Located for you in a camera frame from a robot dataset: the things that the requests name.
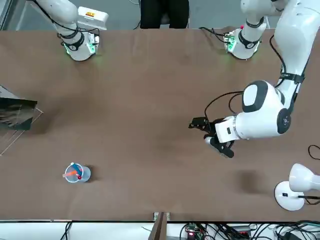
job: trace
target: lamp shade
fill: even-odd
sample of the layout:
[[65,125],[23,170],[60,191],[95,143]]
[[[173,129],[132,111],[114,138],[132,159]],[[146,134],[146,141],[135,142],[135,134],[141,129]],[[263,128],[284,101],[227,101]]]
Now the lamp shade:
[[293,192],[320,190],[320,176],[315,175],[309,168],[295,163],[290,171],[289,186]]

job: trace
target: brown table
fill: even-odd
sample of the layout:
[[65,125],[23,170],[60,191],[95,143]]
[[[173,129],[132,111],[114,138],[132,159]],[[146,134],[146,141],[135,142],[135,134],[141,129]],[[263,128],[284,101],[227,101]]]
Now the brown table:
[[[294,163],[320,169],[307,153],[319,144],[319,37],[286,135],[238,141],[227,159],[188,129],[218,95],[277,81],[271,34],[245,61],[201,30],[105,31],[102,55],[75,62],[54,32],[1,32],[1,83],[44,115],[1,158],[0,219],[318,220],[318,206],[288,212],[273,192]],[[212,120],[230,115],[228,99]],[[70,162],[91,182],[67,183]]]

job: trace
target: green led light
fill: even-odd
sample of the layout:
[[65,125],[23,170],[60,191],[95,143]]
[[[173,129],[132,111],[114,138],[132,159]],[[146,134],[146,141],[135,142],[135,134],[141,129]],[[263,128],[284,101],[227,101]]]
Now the green led light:
[[96,48],[94,45],[92,45],[91,43],[88,44],[88,47],[89,47],[89,51],[91,54],[94,54],[96,52]]
[[65,44],[63,44],[65,50],[66,50],[66,53],[70,55],[70,52],[69,52],[69,49],[67,48],[67,46]]

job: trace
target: cable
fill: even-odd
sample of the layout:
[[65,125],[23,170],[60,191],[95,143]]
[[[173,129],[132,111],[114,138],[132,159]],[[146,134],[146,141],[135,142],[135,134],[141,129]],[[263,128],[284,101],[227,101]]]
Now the cable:
[[273,239],[271,239],[270,237],[267,237],[267,236],[256,236],[256,237],[251,237],[250,239],[251,239],[251,240],[253,240],[253,239],[268,239],[268,240],[273,240]]
[[40,10],[43,12],[44,15],[46,15],[47,18],[49,18],[49,20],[53,23],[53,24],[56,24],[64,29],[67,29],[67,30],[70,30],[70,31],[74,31],[74,32],[81,32],[81,33],[88,33],[88,32],[91,32],[93,30],[98,30],[98,35],[100,35],[100,29],[99,28],[93,28],[93,29],[90,29],[90,30],[79,30],[79,29],[72,29],[72,28],[69,28],[69,27],[66,27],[66,26],[63,26],[61,25],[60,23],[56,22],[55,20],[52,19],[52,17],[46,12],[46,10],[44,10],[40,4],[37,2],[37,0],[32,0],[32,2],[34,2],[38,8],[40,8]]
[[210,235],[203,235],[201,240],[206,240],[206,237],[210,237],[211,239],[215,240],[215,238],[213,236],[210,236]]
[[216,97],[215,99],[213,99],[213,100],[205,107],[205,109],[204,109],[204,117],[205,117],[205,119],[208,121],[208,123],[210,123],[210,121],[209,121],[209,118],[208,118],[208,115],[207,115],[207,109],[210,107],[211,104],[213,104],[216,100],[218,100],[218,99],[220,99],[220,98],[222,98],[222,97],[224,97],[224,96],[226,96],[226,95],[230,95],[230,94],[240,94],[240,93],[242,93],[242,92],[243,92],[243,91],[230,91],[230,92],[224,93],[224,94]]
[[151,232],[151,230],[150,230],[150,229],[145,228],[144,226],[142,226],[141,228],[142,228],[142,229],[144,229],[144,230],[147,230],[147,231]]
[[139,5],[139,2],[134,2],[134,1],[131,1],[131,0],[129,0],[129,2],[134,4],[134,5]]
[[141,20],[138,22],[138,25],[133,30],[136,30],[137,28],[139,28],[140,24],[141,24]]
[[208,31],[209,33],[215,35],[216,38],[217,38],[220,42],[222,42],[222,43],[224,43],[224,44],[230,44],[229,41],[223,41],[222,39],[220,39],[220,38],[218,37],[218,36],[222,36],[222,37],[223,37],[223,36],[225,35],[224,33],[216,33],[213,28],[212,28],[212,30],[210,30],[209,28],[204,27],[204,26],[199,27],[199,29],[206,30],[206,31]]
[[318,204],[320,204],[320,200],[316,201],[316,202],[310,202],[308,199],[305,199],[305,200],[309,205],[318,205]]
[[309,154],[309,156],[310,156],[312,159],[320,160],[320,158],[316,158],[316,157],[314,157],[314,156],[311,155],[311,152],[310,152],[310,148],[311,148],[311,147],[316,147],[316,148],[319,149],[319,150],[320,150],[320,147],[317,146],[317,145],[310,145],[310,146],[308,147],[308,154]]
[[68,240],[68,233],[69,233],[69,230],[70,230],[70,228],[71,228],[71,225],[72,225],[72,221],[69,221],[69,222],[65,225],[64,234],[62,235],[62,237],[60,238],[60,240],[63,240],[64,237],[65,237],[65,240]]
[[237,94],[233,95],[233,96],[230,98],[230,100],[229,100],[228,107],[229,107],[229,110],[230,110],[233,114],[237,114],[237,113],[232,110],[232,108],[231,108],[231,102],[232,102],[232,100],[233,100],[236,96],[242,95],[242,93],[243,93],[243,92],[237,93]]
[[[274,45],[272,44],[272,39],[273,39],[274,37],[275,37],[274,34],[270,37],[270,39],[269,39],[269,44],[270,44],[272,50],[275,52],[275,54],[276,54],[276,55],[278,56],[278,58],[280,59],[280,61],[281,61],[281,63],[282,63],[282,66],[283,66],[283,73],[285,74],[285,73],[287,73],[287,66],[286,66],[286,64],[285,64],[284,59],[283,59],[282,56],[280,55],[280,53],[276,50],[276,48],[275,48]],[[284,80],[285,80],[285,79],[282,78],[282,80],[281,80],[277,85],[275,85],[274,87],[275,87],[275,88],[279,87],[279,86],[283,83]]]
[[180,234],[179,234],[179,240],[181,240],[182,231],[185,229],[186,226],[189,226],[189,223],[183,225],[183,227],[181,228]]
[[215,230],[214,238],[216,238],[216,235],[219,234],[219,236],[220,236],[222,239],[224,239],[224,240],[229,240],[228,236],[226,236],[226,238],[225,238],[224,236],[222,236],[222,235],[219,233],[219,230],[221,230],[221,229],[220,229],[220,227],[218,226],[218,224],[216,224],[216,226],[218,227],[218,230],[216,230],[216,229],[215,229],[213,226],[211,226],[210,224],[208,224],[208,226],[209,226],[210,228],[212,228],[213,230]]

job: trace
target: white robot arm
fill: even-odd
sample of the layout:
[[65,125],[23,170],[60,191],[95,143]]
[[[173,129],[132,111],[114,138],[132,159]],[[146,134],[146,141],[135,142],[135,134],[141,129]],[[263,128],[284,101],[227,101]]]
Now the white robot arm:
[[[62,45],[67,53],[75,61],[84,61],[94,55],[98,50],[99,36],[94,35],[88,30],[80,29],[78,8],[68,0],[29,0],[31,5],[40,12],[45,18],[49,19],[58,32]],[[105,23],[108,14],[88,8],[84,16],[85,24],[91,29],[105,30],[104,26],[96,25],[99,20]]]
[[257,51],[260,38],[266,30],[265,16],[280,15],[289,0],[241,0],[246,16],[243,29],[237,28],[225,36],[228,52],[238,59],[249,59]]
[[206,143],[230,158],[234,156],[231,146],[235,140],[284,134],[290,127],[291,113],[319,27],[319,0],[290,0],[274,34],[284,63],[277,85],[255,81],[243,91],[242,112],[213,122],[208,122],[206,117],[194,118],[189,128],[207,132]]

